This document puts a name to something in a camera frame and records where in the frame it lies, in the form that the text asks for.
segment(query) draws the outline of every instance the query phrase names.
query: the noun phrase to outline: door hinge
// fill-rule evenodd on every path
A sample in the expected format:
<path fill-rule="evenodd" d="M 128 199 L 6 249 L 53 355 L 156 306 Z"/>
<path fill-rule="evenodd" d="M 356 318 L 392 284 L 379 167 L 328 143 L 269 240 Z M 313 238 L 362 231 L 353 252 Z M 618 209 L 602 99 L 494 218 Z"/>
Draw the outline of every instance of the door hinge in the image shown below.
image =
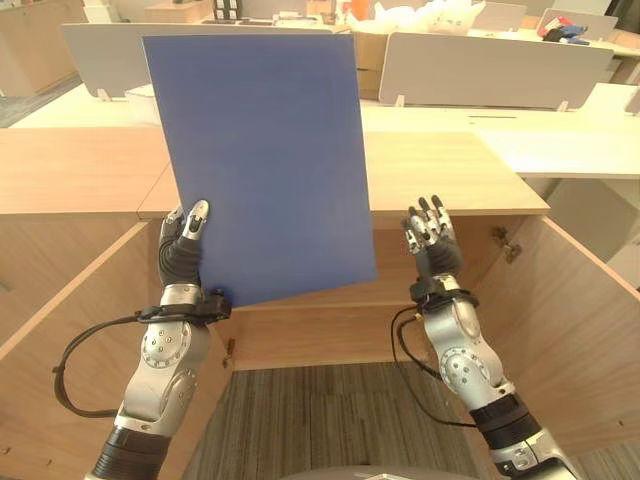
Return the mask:
<path fill-rule="evenodd" d="M 512 242 L 507 236 L 508 233 L 509 232 L 504 227 L 494 227 L 493 230 L 491 230 L 493 240 L 504 251 L 505 260 L 507 263 L 513 263 L 513 261 L 522 253 L 522 247 L 519 244 Z"/>
<path fill-rule="evenodd" d="M 225 356 L 222 359 L 222 366 L 224 368 L 227 368 L 229 366 L 229 362 L 231 362 L 231 359 L 233 358 L 233 350 L 236 348 L 236 339 L 235 338 L 230 338 L 229 341 L 227 342 L 227 351 L 225 352 Z"/>

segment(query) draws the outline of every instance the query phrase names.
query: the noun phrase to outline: desk surface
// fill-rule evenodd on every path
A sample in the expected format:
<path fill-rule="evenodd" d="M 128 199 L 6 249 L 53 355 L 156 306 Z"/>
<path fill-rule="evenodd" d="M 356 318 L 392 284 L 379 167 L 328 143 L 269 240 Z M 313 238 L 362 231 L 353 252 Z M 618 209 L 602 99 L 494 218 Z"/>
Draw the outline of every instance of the desk surface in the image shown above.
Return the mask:
<path fill-rule="evenodd" d="M 549 209 L 470 133 L 370 132 L 365 148 L 371 210 L 392 213 L 394 225 L 419 196 L 436 192 L 457 215 Z M 149 218 L 177 204 L 157 127 L 0 129 L 0 149 L 0 216 L 115 212 Z"/>
<path fill-rule="evenodd" d="M 525 177 L 640 178 L 640 117 L 624 112 L 630 85 L 598 84 L 572 112 L 394 108 L 362 102 L 365 132 L 468 132 Z M 129 103 L 102 102 L 83 85 L 14 128 L 135 126 Z"/>
<path fill-rule="evenodd" d="M 538 33 L 533 28 L 521 28 L 517 32 L 490 32 L 486 30 L 471 29 L 469 30 L 469 35 L 473 37 L 492 37 L 492 38 L 501 38 L 505 40 L 523 40 L 528 42 L 542 41 L 542 38 L 538 36 Z M 591 40 L 588 46 L 613 50 L 613 54 L 617 57 L 640 58 L 640 50 L 624 47 L 622 45 L 618 45 L 613 42 L 608 42 L 606 40 L 602 40 L 602 41 Z"/>

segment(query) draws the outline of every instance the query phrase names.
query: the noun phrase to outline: blue board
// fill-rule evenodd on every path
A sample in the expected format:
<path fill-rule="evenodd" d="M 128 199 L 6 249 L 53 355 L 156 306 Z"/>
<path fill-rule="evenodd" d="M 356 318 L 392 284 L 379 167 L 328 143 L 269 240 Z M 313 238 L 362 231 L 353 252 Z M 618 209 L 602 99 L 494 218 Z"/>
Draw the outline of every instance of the blue board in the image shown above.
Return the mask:
<path fill-rule="evenodd" d="M 349 35 L 145 37 L 201 278 L 235 306 L 375 279 Z"/>

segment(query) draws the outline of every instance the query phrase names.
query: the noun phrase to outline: open cabinet door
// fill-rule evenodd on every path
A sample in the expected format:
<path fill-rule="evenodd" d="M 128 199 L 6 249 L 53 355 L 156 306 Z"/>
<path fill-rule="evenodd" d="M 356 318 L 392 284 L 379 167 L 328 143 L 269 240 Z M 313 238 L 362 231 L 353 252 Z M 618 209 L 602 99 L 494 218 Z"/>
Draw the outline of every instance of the open cabinet door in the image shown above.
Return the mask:
<path fill-rule="evenodd" d="M 475 289 L 487 341 L 570 455 L 640 435 L 640 294 L 548 218 Z"/>
<path fill-rule="evenodd" d="M 113 419 L 77 417 L 54 397 L 51 369 L 69 341 L 96 323 L 157 304 L 159 223 L 140 222 L 90 263 L 0 347 L 0 474 L 32 479 L 83 478 Z M 117 408 L 140 358 L 145 327 L 121 325 L 97 333 L 67 365 L 66 383 L 84 409 Z M 225 349 L 211 331 L 198 390 L 175 436 L 161 478 L 181 478 L 231 375 Z"/>

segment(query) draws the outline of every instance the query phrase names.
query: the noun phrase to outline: robotic arm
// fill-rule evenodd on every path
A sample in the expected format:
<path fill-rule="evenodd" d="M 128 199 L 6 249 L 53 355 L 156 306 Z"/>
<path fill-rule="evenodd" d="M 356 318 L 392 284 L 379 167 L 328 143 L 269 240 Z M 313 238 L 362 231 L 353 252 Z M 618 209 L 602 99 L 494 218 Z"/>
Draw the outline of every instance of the robotic arm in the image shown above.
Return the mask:
<path fill-rule="evenodd" d="M 187 219 L 179 207 L 160 235 L 160 307 L 142 312 L 148 324 L 140 363 L 100 457 L 85 480 L 157 478 L 196 389 L 196 375 L 209 348 L 207 323 L 228 318 L 231 305 L 220 291 L 200 288 L 200 238 L 209 205 L 201 200 Z"/>
<path fill-rule="evenodd" d="M 578 479 L 551 434 L 540 427 L 504 376 L 502 363 L 482 337 L 477 301 L 456 275 L 462 255 L 451 219 L 437 196 L 434 209 L 420 198 L 403 228 L 416 261 L 411 298 L 438 356 L 443 382 L 468 409 L 502 475 L 526 479 Z"/>

